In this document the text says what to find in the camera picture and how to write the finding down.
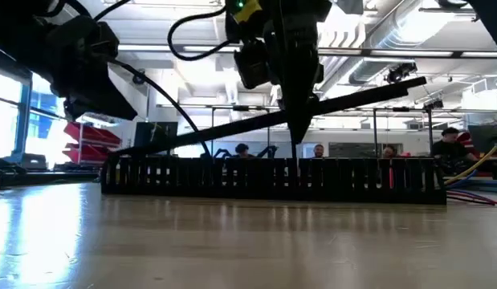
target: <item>black rod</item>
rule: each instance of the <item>black rod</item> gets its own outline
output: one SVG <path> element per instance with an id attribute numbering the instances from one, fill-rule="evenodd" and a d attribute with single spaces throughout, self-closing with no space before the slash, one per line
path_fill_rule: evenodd
<path id="1" fill-rule="evenodd" d="M 430 155 L 434 151 L 434 136 L 432 134 L 432 110 L 427 109 L 426 113 L 428 114 L 428 139 L 430 143 Z"/>
<path id="2" fill-rule="evenodd" d="M 373 135 L 375 139 L 375 157 L 378 158 L 377 109 L 373 109 Z"/>
<path id="3" fill-rule="evenodd" d="M 270 146 L 270 127 L 267 127 L 267 146 Z"/>
<path id="4" fill-rule="evenodd" d="M 214 127 L 214 111 L 216 110 L 216 108 L 211 108 L 211 110 L 212 112 L 210 113 L 210 124 L 212 127 Z M 210 140 L 210 153 L 212 156 L 214 155 L 214 139 Z"/>
<path id="5" fill-rule="evenodd" d="M 426 84 L 425 77 L 410 79 L 400 83 L 390 84 L 379 88 L 372 88 L 365 91 L 355 92 L 348 96 L 340 96 L 330 100 L 319 102 L 314 107 L 309 107 L 308 111 L 313 116 L 319 116 L 330 112 L 338 112 L 348 108 L 356 108 L 362 105 L 376 102 L 392 100 L 398 97 L 407 96 L 407 89 L 415 88 Z M 122 149 L 114 154 L 150 154 L 166 150 L 168 147 L 176 148 L 184 145 L 193 145 L 200 141 L 214 140 L 225 136 L 232 136 L 239 133 L 251 132 L 261 128 L 284 124 L 287 122 L 287 113 L 284 111 L 272 112 L 263 116 L 256 116 L 246 120 L 235 121 L 230 124 L 219 125 L 214 128 L 204 129 L 198 132 L 190 132 L 184 135 L 167 139 L 164 144 L 149 144 L 145 147 L 133 147 Z"/>

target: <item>pipe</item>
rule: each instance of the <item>pipe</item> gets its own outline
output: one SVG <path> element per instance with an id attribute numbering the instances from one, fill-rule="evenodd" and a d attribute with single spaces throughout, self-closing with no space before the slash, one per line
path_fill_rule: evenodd
<path id="1" fill-rule="evenodd" d="M 422 2 L 416 0 L 403 0 L 398 3 L 393 11 L 386 15 L 385 21 L 377 24 L 377 28 L 368 33 L 368 40 L 365 47 L 389 48 L 389 49 L 410 49 L 424 43 L 427 39 L 437 34 L 449 21 L 452 14 L 421 14 L 418 9 Z M 429 23 L 428 26 L 419 27 L 422 22 Z M 349 83 L 364 84 L 371 81 L 375 75 L 385 70 L 389 65 L 395 63 L 382 63 L 364 61 L 351 58 L 346 61 L 338 71 L 322 86 L 323 91 L 335 87 L 346 77 Z"/>

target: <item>wire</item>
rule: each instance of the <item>wire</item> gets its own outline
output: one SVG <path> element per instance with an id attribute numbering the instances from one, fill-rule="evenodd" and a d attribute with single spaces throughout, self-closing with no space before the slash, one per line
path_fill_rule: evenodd
<path id="1" fill-rule="evenodd" d="M 432 97 L 432 95 L 430 94 L 429 90 L 426 88 L 426 85 L 425 85 L 425 84 L 423 84 L 423 85 L 422 85 L 422 88 L 423 88 L 423 89 L 425 90 L 425 92 L 426 92 L 426 97 L 430 97 L 430 99 L 432 100 L 432 99 L 433 99 L 433 97 Z"/>
<path id="2" fill-rule="evenodd" d="M 191 118 L 189 117 L 189 115 L 185 112 L 184 109 L 182 109 L 182 107 L 175 101 L 173 100 L 173 98 L 168 94 L 168 92 L 166 92 L 164 89 L 162 89 L 159 85 L 157 85 L 157 83 L 155 83 L 153 80 L 151 80 L 148 76 L 146 76 L 145 74 L 137 71 L 134 67 L 126 64 L 126 63 L 122 63 L 121 61 L 118 61 L 116 59 L 112 59 L 112 58 L 106 58 L 106 60 L 112 64 L 115 64 L 115 65 L 119 65 L 121 66 L 123 69 L 125 69 L 126 71 L 134 74 L 136 77 L 139 77 L 140 79 L 144 80 L 146 83 L 150 84 L 153 88 L 155 88 L 159 93 L 161 93 L 177 110 L 178 112 L 180 112 L 182 114 L 182 116 L 185 118 L 185 120 L 188 122 L 189 126 L 195 131 L 197 132 L 198 131 L 198 128 L 196 126 L 196 124 L 194 124 L 193 120 L 191 120 Z M 205 143 L 205 141 L 201 140 L 200 143 L 202 144 L 202 147 L 203 149 L 205 150 L 206 152 L 206 155 L 208 157 L 210 157 L 210 151 L 209 149 L 207 148 L 207 145 Z"/>
<path id="3" fill-rule="evenodd" d="M 105 15 L 109 14 L 109 12 L 115 10 L 116 8 L 119 8 L 120 6 L 123 6 L 124 4 L 127 4 L 127 2 L 129 2 L 129 1 L 130 0 L 120 0 L 120 1 L 110 5 L 109 7 L 105 8 L 102 12 L 98 13 L 98 15 L 94 17 L 94 20 L 98 22 Z"/>
<path id="4" fill-rule="evenodd" d="M 455 196 L 455 197 L 457 197 L 457 196 L 459 196 L 459 197 L 468 197 L 468 198 L 476 199 L 476 200 L 480 200 L 480 201 L 487 201 L 487 202 L 489 202 L 491 204 L 497 205 L 495 201 L 493 201 L 491 199 L 488 199 L 486 197 L 482 197 L 482 196 L 476 195 L 476 194 L 461 193 L 459 191 L 453 190 L 453 191 L 447 191 L 446 195 L 447 196 L 452 196 L 452 197 L 453 196 Z"/>
<path id="5" fill-rule="evenodd" d="M 204 52 L 204 53 L 202 53 L 200 55 L 195 55 L 195 56 L 185 56 L 185 55 L 182 55 L 182 54 L 178 53 L 178 51 L 173 46 L 173 33 L 175 33 L 175 30 L 180 25 L 182 25 L 182 24 L 184 24 L 186 22 L 189 22 L 189 21 L 193 21 L 193 20 L 207 19 L 207 18 L 211 18 L 211 17 L 216 17 L 216 16 L 219 16 L 219 15 L 223 14 L 225 11 L 226 11 L 226 6 L 224 6 L 221 10 L 218 10 L 218 11 L 215 11 L 215 12 L 210 12 L 210 13 L 205 13 L 205 14 L 191 15 L 191 16 L 187 16 L 187 17 L 184 17 L 184 18 L 176 21 L 169 28 L 169 32 L 168 32 L 168 47 L 169 47 L 169 50 L 171 51 L 171 53 L 173 55 L 175 55 L 175 57 L 177 57 L 180 60 L 184 60 L 184 61 L 195 61 L 195 60 L 204 59 L 205 57 L 211 56 L 212 54 L 220 51 L 223 47 L 226 47 L 229 44 L 231 44 L 230 40 L 226 40 L 225 42 L 221 43 L 220 45 L 216 46 L 215 48 L 213 48 L 213 49 L 211 49 L 211 50 L 209 50 L 207 52 Z"/>
<path id="6" fill-rule="evenodd" d="M 469 179 L 471 179 L 472 177 L 474 177 L 476 175 L 478 171 L 477 170 L 474 170 L 473 173 L 470 173 L 467 177 L 463 178 L 462 180 L 454 183 L 454 184 L 451 184 L 451 185 L 448 185 L 448 189 L 454 189 L 454 188 L 458 188 L 460 187 L 462 184 L 465 184 L 467 181 L 469 181 Z"/>
<path id="7" fill-rule="evenodd" d="M 466 190 L 461 190 L 461 189 L 453 189 L 453 190 L 451 190 L 451 191 L 453 191 L 453 192 L 455 192 L 455 193 L 464 193 L 464 194 L 466 194 L 466 195 L 470 195 L 470 196 L 472 196 L 472 197 L 476 197 L 476 198 L 479 198 L 479 199 L 481 199 L 481 200 L 485 200 L 485 201 L 488 201 L 488 202 L 491 202 L 491 203 L 493 203 L 493 204 L 496 204 L 496 205 L 497 205 L 497 201 L 492 200 L 492 199 L 487 198 L 487 197 L 480 196 L 480 195 L 478 195 L 478 194 L 476 194 L 476 193 L 468 192 L 468 191 L 466 191 Z"/>
<path id="8" fill-rule="evenodd" d="M 68 4 L 71 8 L 73 8 L 75 11 L 79 12 L 79 14 L 83 16 L 88 16 L 89 18 L 91 15 L 89 14 L 89 11 L 86 9 L 86 7 L 82 6 L 80 4 L 79 0 L 65 0 L 66 4 Z"/>
<path id="9" fill-rule="evenodd" d="M 45 13 L 41 13 L 41 14 L 37 14 L 37 16 L 39 16 L 39 17 L 48 17 L 48 18 L 55 17 L 55 16 L 57 16 L 57 14 L 61 13 L 61 11 L 64 8 L 64 4 L 66 4 L 65 0 L 59 0 L 57 2 L 57 5 L 54 7 L 54 10 L 48 11 L 48 12 L 45 12 Z"/>
<path id="10" fill-rule="evenodd" d="M 478 161 L 476 164 L 472 165 L 469 169 L 465 170 L 464 172 L 460 173 L 459 175 L 452 177 L 448 181 L 445 181 L 444 184 L 449 185 L 452 182 L 457 181 L 460 177 L 465 177 L 469 172 L 476 170 L 481 164 L 483 164 L 484 161 L 486 161 L 489 157 L 491 157 L 492 154 L 495 153 L 496 150 L 497 150 L 497 146 L 495 145 L 495 147 L 492 148 L 492 150 L 489 151 L 489 153 L 487 153 L 487 155 L 483 156 L 483 158 L 480 159 L 480 161 Z"/>
<path id="11" fill-rule="evenodd" d="M 487 201 L 467 200 L 467 199 L 464 199 L 464 198 L 461 198 L 461 197 L 451 197 L 451 196 L 448 196 L 446 198 L 450 199 L 450 200 L 465 201 L 465 202 L 470 202 L 470 203 L 475 203 L 475 204 L 480 204 L 480 205 L 489 205 L 489 206 L 494 206 L 495 205 L 495 204 L 491 204 L 490 202 L 487 202 Z"/>

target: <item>ceiling light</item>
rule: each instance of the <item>ceiling light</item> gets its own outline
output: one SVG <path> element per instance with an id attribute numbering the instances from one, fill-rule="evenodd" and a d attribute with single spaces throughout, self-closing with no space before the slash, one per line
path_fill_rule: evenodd
<path id="1" fill-rule="evenodd" d="M 354 56 L 360 56 L 362 50 L 361 49 L 332 49 L 332 48 L 318 48 L 318 54 L 321 56 L 329 56 L 329 55 L 334 55 L 334 56 L 339 56 L 339 55 L 354 55 Z"/>
<path id="2" fill-rule="evenodd" d="M 168 105 L 168 104 L 166 105 L 168 108 L 173 108 L 173 105 Z M 207 108 L 207 106 L 200 104 L 191 104 L 191 105 L 181 104 L 181 108 Z"/>
<path id="3" fill-rule="evenodd" d="M 367 62 L 382 62 L 382 63 L 415 63 L 414 59 L 399 59 L 388 57 L 364 57 Z"/>
<path id="4" fill-rule="evenodd" d="M 207 52 L 215 47 L 213 46 L 184 46 L 184 51 L 190 52 Z M 234 52 L 238 51 L 238 47 L 223 47 L 219 52 Z"/>
<path id="5" fill-rule="evenodd" d="M 497 58 L 497 51 L 468 51 L 468 52 L 463 52 L 461 57 L 463 58 L 471 58 L 471 57 L 476 57 L 476 58 Z"/>
<path id="6" fill-rule="evenodd" d="M 120 44 L 118 45 L 118 51 L 156 51 L 156 52 L 169 52 L 168 45 L 131 45 L 131 44 Z"/>
<path id="7" fill-rule="evenodd" d="M 378 14 L 378 10 L 377 9 L 365 9 L 362 14 L 364 16 L 377 15 Z"/>
<path id="8" fill-rule="evenodd" d="M 112 5 L 118 0 L 102 0 L 106 5 Z M 216 2 L 207 2 L 203 0 L 131 0 L 126 4 L 131 5 L 150 5 L 150 6 L 218 6 Z"/>
<path id="9" fill-rule="evenodd" d="M 451 51 L 420 51 L 420 50 L 388 50 L 375 49 L 371 51 L 371 56 L 389 56 L 389 57 L 448 57 L 451 56 Z"/>

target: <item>person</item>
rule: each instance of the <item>person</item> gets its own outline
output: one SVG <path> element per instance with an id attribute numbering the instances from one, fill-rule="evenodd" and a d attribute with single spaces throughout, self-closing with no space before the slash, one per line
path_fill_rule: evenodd
<path id="1" fill-rule="evenodd" d="M 248 145 L 246 144 L 238 144 L 236 147 L 235 147 L 235 152 L 237 153 L 237 155 L 233 156 L 233 157 L 240 157 L 240 158 L 249 158 L 249 157 L 255 157 L 253 155 L 250 155 L 248 153 Z"/>
<path id="2" fill-rule="evenodd" d="M 322 144 L 317 144 L 314 146 L 314 158 L 321 158 L 323 157 L 325 148 L 323 147 Z"/>
<path id="3" fill-rule="evenodd" d="M 396 149 L 392 145 L 388 144 L 384 148 L 383 155 L 384 158 L 394 158 L 396 156 Z"/>
<path id="4" fill-rule="evenodd" d="M 442 131 L 442 139 L 434 144 L 432 147 L 432 155 L 435 158 L 442 158 L 446 161 L 456 161 L 460 159 L 467 159 L 469 161 L 477 161 L 477 157 L 468 150 L 461 143 L 457 142 L 458 129 L 447 128 Z"/>

